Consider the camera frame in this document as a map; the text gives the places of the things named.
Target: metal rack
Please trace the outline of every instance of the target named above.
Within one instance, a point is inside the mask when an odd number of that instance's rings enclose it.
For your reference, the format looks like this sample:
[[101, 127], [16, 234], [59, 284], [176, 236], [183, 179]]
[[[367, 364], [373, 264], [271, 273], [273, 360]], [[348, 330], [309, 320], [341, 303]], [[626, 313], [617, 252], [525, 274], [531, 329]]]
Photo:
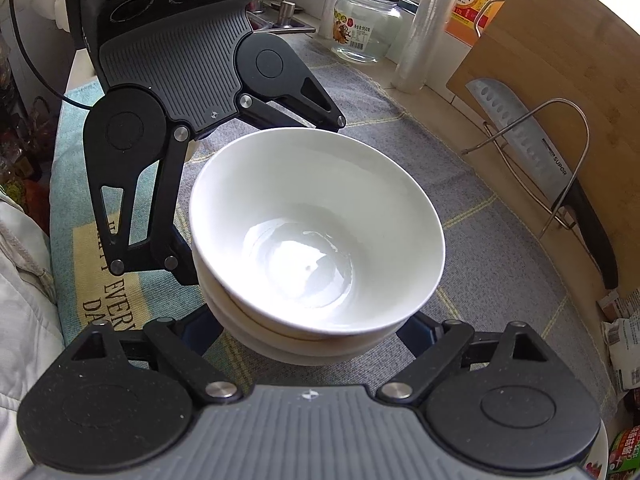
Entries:
[[[476, 34], [478, 35], [478, 38], [480, 38], [480, 36], [481, 36], [479, 23], [480, 23], [480, 19], [484, 15], [484, 13], [494, 3], [503, 2], [503, 1], [504, 0], [487, 0], [487, 2], [484, 4], [484, 6], [482, 6], [482, 8], [478, 12], [478, 15], [476, 16], [476, 18], [474, 20], [474, 29], [476, 30]], [[505, 145], [507, 145], [507, 142], [505, 141], [504, 143], [500, 144], [500, 142], [498, 142], [498, 139], [500, 139], [505, 133], [510, 131], [512, 128], [518, 126], [520, 123], [523, 123], [524, 121], [526, 121], [527, 119], [529, 119], [530, 117], [532, 117], [533, 115], [538, 113], [540, 110], [542, 110], [543, 108], [545, 108], [545, 107], [547, 107], [547, 106], [549, 106], [550, 104], [553, 104], [553, 103], [565, 104], [567, 106], [570, 106], [570, 107], [574, 108], [578, 112], [578, 114], [580, 115], [580, 118], [582, 119], [582, 121], [584, 123], [585, 131], [586, 131], [586, 141], [585, 141], [585, 144], [584, 144], [584, 150], [582, 151], [582, 155], [580, 156], [580, 159], [578, 160], [578, 164], [575, 167], [574, 174], [572, 175], [571, 179], [569, 180], [569, 184], [566, 186], [564, 191], [561, 193], [561, 195], [558, 198], [558, 200], [556, 200], [556, 202], [552, 205], [552, 207], [549, 208], [544, 202], [542, 202], [542, 200], [540, 200], [538, 198], [538, 196], [535, 193], [533, 193], [532, 190], [529, 189], [529, 186], [527, 186], [527, 184], [524, 183], [524, 181], [521, 179], [521, 177], [516, 172], [516, 170], [514, 168], [514, 165], [517, 166], [521, 171], [523, 171], [523, 170], [517, 164], [517, 162], [515, 162], [509, 156], [509, 154], [504, 151], [504, 147], [505, 147]], [[532, 199], [542, 209], [544, 209], [549, 214], [549, 217], [546, 220], [546, 222], [544, 224], [544, 227], [540, 231], [540, 233], [538, 235], [538, 238], [542, 238], [542, 236], [545, 234], [545, 232], [548, 230], [549, 226], [551, 225], [551, 223], [554, 220], [560, 226], [562, 226], [564, 229], [567, 229], [567, 230], [570, 230], [570, 231], [574, 232], [573, 227], [575, 226], [575, 221], [567, 222], [565, 217], [564, 217], [564, 214], [562, 214], [560, 212], [560, 209], [561, 209], [561, 206], [562, 206], [562, 202], [564, 201], [564, 198], [566, 197], [566, 194], [569, 192], [569, 189], [571, 188], [571, 186], [573, 185], [575, 179], [578, 176], [578, 172], [580, 171], [580, 168], [582, 167], [584, 159], [587, 156], [587, 152], [589, 151], [589, 146], [590, 146], [590, 142], [591, 142], [591, 133], [590, 133], [590, 130], [589, 130], [589, 123], [588, 123], [587, 117], [584, 114], [584, 112], [582, 111], [582, 109], [577, 104], [575, 104], [573, 101], [569, 101], [568, 99], [564, 99], [564, 98], [559, 98], [558, 97], [558, 98], [549, 99], [548, 101], [542, 103], [541, 105], [537, 106], [532, 111], [530, 111], [529, 113], [517, 118], [515, 121], [513, 121], [513, 123], [509, 124], [508, 126], [506, 126], [503, 129], [497, 131], [496, 133], [492, 133], [492, 130], [491, 130], [491, 126], [492, 125], [489, 122], [485, 121], [483, 123], [483, 126], [484, 126], [484, 132], [487, 135], [487, 139], [484, 140], [483, 142], [480, 142], [479, 144], [476, 144], [472, 148], [467, 148], [466, 150], [462, 150], [461, 155], [467, 155], [467, 154], [469, 154], [471, 152], [474, 152], [475, 150], [477, 150], [479, 148], [482, 148], [483, 146], [489, 144], [490, 142], [492, 142], [495, 145], [495, 147], [498, 149], [498, 152], [500, 153], [500, 156], [502, 157], [502, 160], [507, 165], [507, 168], [511, 171], [511, 174], [516, 178], [518, 183], [524, 188], [526, 193], [530, 197], [532, 197]]]

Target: glass jar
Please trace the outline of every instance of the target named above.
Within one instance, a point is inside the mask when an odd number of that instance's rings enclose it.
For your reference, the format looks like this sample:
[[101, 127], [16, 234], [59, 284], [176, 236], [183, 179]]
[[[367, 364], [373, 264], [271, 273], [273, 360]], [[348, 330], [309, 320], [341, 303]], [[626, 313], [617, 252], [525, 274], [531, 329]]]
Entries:
[[402, 25], [399, 0], [338, 0], [334, 10], [334, 46], [341, 58], [376, 63], [385, 57]]

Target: ribbed rubber pad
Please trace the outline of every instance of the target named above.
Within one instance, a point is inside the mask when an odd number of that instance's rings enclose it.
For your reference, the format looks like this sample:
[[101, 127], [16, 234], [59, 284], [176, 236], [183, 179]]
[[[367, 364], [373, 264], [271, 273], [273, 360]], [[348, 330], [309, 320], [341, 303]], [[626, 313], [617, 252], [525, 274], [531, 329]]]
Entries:
[[172, 120], [196, 132], [235, 114], [241, 84], [234, 56], [252, 30], [244, 3], [199, 7], [107, 41], [100, 63], [109, 85], [150, 89]]
[[[362, 386], [256, 386], [210, 406], [164, 455], [131, 470], [78, 476], [39, 466], [24, 480], [489, 480], [441, 450], [414, 412]], [[588, 480], [578, 468], [542, 478]]]

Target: wooden cutting board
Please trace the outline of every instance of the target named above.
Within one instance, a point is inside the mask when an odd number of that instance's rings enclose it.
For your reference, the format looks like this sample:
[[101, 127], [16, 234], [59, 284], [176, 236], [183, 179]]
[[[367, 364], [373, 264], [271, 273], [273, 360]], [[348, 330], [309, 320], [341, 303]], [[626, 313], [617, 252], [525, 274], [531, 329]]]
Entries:
[[[598, 0], [507, 0], [447, 84], [486, 118], [465, 88], [478, 77], [502, 81], [530, 110], [553, 97], [582, 108], [591, 147], [578, 179], [616, 253], [621, 295], [640, 287], [638, 33]], [[553, 104], [536, 118], [574, 168], [585, 140], [577, 113]]]

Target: countertop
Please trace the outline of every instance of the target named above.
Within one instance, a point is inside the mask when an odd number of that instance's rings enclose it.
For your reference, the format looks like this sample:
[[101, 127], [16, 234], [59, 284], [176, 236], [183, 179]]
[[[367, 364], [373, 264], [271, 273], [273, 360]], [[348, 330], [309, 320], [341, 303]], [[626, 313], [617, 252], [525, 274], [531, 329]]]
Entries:
[[[306, 14], [296, 16], [318, 27], [319, 22], [315, 18]], [[375, 66], [358, 68], [453, 151], [459, 153], [462, 149], [486, 138], [472, 121], [430, 88], [425, 87], [415, 95], [404, 94], [393, 88], [391, 79], [396, 65], [388, 59], [384, 59]], [[88, 54], [85, 50], [79, 50], [76, 53], [66, 89], [71, 90], [93, 79], [95, 79], [95, 71]], [[487, 186], [532, 233], [540, 231], [546, 221], [546, 213], [522, 190], [494, 146], [488, 145], [467, 155], [465, 161], [476, 170]], [[562, 277], [585, 327], [596, 343], [602, 361], [607, 363], [607, 349], [600, 331], [600, 323], [604, 317], [596, 305], [596, 301], [605, 295], [598, 269], [578, 238], [555, 222], [540, 242]], [[615, 395], [613, 387], [610, 389], [610, 395]], [[630, 427], [628, 415], [624, 409], [620, 409], [618, 417], [607, 425], [609, 439], [611, 440], [620, 429], [628, 427]]]

